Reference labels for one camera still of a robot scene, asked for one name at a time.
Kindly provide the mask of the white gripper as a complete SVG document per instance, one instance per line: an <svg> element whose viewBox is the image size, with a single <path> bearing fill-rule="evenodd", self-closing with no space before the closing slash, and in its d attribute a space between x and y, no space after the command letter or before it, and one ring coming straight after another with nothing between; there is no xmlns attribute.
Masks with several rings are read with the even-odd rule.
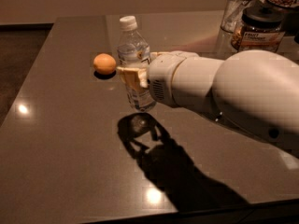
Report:
<svg viewBox="0 0 299 224"><path fill-rule="evenodd" d="M151 97L158 103L178 107L172 94L172 80L182 62L199 55L187 51L153 51L148 70L136 67L118 67L121 81L134 91L149 89Z"/></svg>

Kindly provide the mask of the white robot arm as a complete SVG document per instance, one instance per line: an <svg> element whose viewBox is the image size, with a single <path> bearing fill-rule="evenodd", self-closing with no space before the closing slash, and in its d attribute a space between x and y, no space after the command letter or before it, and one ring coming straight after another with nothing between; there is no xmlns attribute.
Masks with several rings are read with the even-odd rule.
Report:
<svg viewBox="0 0 299 224"><path fill-rule="evenodd" d="M121 81L158 103L182 107L293 155L299 149L299 66L266 50L225 60L156 52L147 64L118 68Z"/></svg>

